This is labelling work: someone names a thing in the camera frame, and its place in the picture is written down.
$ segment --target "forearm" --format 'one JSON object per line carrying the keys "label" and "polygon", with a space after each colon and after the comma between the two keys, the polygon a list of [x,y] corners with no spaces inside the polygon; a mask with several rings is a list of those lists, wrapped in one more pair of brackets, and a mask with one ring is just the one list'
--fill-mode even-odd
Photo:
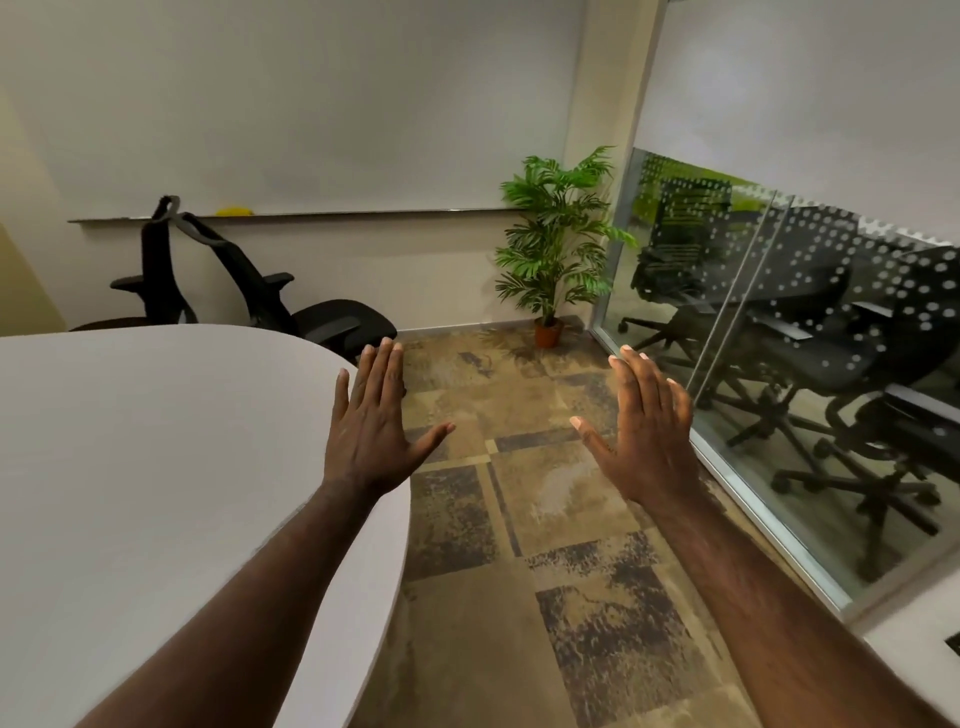
{"label": "forearm", "polygon": [[766,728],[948,726],[698,487],[643,505],[690,575]]}
{"label": "forearm", "polygon": [[269,728],[333,574],[372,508],[325,483],[229,582],[78,728]]}

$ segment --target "terracotta pot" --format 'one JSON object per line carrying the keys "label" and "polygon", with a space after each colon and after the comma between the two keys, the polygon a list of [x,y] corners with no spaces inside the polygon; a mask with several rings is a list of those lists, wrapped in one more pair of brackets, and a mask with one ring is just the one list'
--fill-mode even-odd
{"label": "terracotta pot", "polygon": [[534,331],[538,349],[553,349],[560,343],[560,332],[564,330],[564,322],[554,319],[553,326],[543,325],[543,319],[534,322]]}

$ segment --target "glass wall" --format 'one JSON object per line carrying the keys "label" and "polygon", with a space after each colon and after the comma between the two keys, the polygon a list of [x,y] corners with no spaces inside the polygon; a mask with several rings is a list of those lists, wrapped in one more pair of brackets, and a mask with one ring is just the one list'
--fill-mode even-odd
{"label": "glass wall", "polygon": [[953,245],[639,150],[617,214],[600,338],[686,384],[702,454],[839,605],[957,523]]}

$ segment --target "palm plant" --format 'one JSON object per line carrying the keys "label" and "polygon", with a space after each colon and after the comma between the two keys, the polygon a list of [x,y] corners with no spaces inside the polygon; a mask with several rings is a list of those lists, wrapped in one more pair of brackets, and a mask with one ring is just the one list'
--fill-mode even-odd
{"label": "palm plant", "polygon": [[573,169],[528,157],[523,177],[500,185],[523,222],[506,230],[506,247],[496,249],[496,264],[505,269],[496,292],[504,300],[519,297],[517,307],[539,313],[545,327],[553,326],[561,303],[593,303],[610,290],[605,238],[636,244],[609,222],[610,148],[598,147]]}

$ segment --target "conference table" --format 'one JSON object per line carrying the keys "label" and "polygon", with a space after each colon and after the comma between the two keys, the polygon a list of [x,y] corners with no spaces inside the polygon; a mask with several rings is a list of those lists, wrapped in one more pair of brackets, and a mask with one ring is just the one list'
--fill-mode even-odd
{"label": "conference table", "polygon": [[[256,328],[0,339],[0,725],[72,726],[314,492],[341,367]],[[280,728],[349,721],[409,523],[407,481],[330,584]]]}

